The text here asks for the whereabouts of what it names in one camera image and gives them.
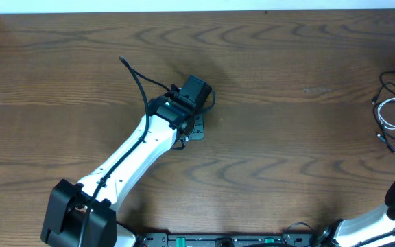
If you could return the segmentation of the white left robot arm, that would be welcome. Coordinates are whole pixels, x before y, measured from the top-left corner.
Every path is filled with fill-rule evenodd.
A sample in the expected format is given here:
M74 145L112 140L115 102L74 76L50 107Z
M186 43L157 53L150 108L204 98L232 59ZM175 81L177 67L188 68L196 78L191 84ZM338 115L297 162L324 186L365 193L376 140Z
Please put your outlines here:
M137 236L117 223L117 211L152 163L187 140L203 104L191 97L150 100L136 130L102 165L51 190L41 240L49 246L134 246Z

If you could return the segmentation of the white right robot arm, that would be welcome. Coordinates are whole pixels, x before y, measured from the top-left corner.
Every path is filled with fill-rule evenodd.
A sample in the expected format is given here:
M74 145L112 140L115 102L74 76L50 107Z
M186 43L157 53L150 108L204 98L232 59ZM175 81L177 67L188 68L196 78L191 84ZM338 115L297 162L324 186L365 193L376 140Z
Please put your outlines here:
M359 217L333 222L311 245L384 246L392 242L395 242L395 181L383 204Z

